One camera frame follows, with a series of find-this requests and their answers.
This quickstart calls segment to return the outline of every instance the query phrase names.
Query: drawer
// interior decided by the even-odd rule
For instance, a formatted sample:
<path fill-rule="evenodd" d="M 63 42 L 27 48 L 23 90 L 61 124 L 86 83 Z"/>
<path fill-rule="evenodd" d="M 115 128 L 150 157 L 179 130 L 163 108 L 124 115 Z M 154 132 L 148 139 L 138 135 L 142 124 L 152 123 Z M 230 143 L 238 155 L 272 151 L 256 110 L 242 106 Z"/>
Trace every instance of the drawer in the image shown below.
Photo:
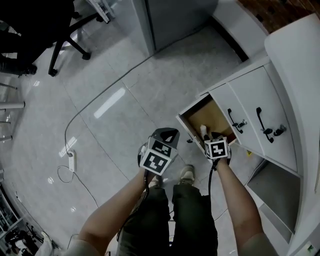
<path fill-rule="evenodd" d="M 224 113 L 224 116 L 231 125 L 238 142 L 249 150 L 263 155 L 256 132 L 231 87 L 228 84 L 223 84 L 211 90 L 210 94 Z M 238 128 L 232 126 L 234 123 L 246 124 Z"/>
<path fill-rule="evenodd" d="M 227 137 L 229 144 L 237 139 L 224 114 L 210 94 L 197 99 L 181 111 L 176 118 L 203 154 L 205 154 L 205 143 L 201 138 L 201 125 L 207 127 L 208 134 L 216 132 Z"/>
<path fill-rule="evenodd" d="M 265 68 L 257 68 L 228 84 L 244 108 L 260 141 L 263 154 L 296 172 L 297 162 L 290 127 Z M 279 135 L 277 130 L 281 126 L 286 131 Z M 272 132 L 266 135 L 263 128 L 272 129 Z"/>

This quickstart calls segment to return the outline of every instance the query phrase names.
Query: black baseboard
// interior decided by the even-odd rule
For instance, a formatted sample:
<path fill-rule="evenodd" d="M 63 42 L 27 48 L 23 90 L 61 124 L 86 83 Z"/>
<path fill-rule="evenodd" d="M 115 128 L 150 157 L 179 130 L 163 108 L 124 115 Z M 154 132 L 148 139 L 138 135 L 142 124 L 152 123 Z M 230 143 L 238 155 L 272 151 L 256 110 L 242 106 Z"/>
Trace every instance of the black baseboard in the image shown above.
<path fill-rule="evenodd" d="M 242 62 L 248 60 L 248 56 L 242 50 L 240 45 L 234 40 L 234 38 L 225 30 L 225 28 L 213 17 L 210 17 L 208 23 L 222 36 L 222 38 L 230 45 L 230 47 L 239 56 Z"/>

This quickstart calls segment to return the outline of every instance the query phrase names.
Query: sleeve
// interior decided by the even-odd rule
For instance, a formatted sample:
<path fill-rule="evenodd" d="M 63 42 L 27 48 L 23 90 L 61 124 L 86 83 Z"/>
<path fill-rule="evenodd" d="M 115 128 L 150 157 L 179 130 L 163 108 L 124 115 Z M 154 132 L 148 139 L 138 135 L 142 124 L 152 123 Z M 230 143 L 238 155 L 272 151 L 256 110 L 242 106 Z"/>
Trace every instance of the sleeve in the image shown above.
<path fill-rule="evenodd" d="M 266 234 L 260 233 L 251 237 L 239 250 L 239 256 L 278 256 Z"/>
<path fill-rule="evenodd" d="M 64 256 L 100 256 L 97 249 L 83 240 L 76 240 Z"/>

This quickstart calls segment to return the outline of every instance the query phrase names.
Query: drawer front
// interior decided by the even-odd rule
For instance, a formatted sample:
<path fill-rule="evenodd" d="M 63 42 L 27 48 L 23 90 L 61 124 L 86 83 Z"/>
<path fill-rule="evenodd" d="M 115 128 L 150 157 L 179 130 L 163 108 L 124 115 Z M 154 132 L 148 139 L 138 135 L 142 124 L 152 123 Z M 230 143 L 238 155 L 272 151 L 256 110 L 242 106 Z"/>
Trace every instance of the drawer front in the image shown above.
<path fill-rule="evenodd" d="M 222 110 L 225 118 L 232 127 L 239 143 L 251 149 L 253 152 L 263 154 L 257 135 L 248 119 L 243 107 L 228 84 L 223 84 L 210 91 L 211 96 Z M 245 120 L 247 124 L 236 128 L 233 123 L 240 124 Z"/>
<path fill-rule="evenodd" d="M 296 155 L 286 114 L 265 68 L 257 68 L 228 84 L 252 123 L 264 155 L 296 172 Z M 276 132 L 281 125 L 286 128 L 282 134 Z M 272 132 L 265 135 L 263 127 Z"/>

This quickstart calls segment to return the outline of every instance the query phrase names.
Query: wall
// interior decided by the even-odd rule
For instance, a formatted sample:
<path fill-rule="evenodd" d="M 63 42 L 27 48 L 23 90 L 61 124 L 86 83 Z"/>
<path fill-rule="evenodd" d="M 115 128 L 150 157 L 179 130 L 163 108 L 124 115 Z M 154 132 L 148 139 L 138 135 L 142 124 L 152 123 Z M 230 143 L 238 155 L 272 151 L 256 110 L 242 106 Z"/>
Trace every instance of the wall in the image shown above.
<path fill-rule="evenodd" d="M 250 58 L 264 49 L 268 32 L 237 0 L 219 0 L 212 15 Z"/>

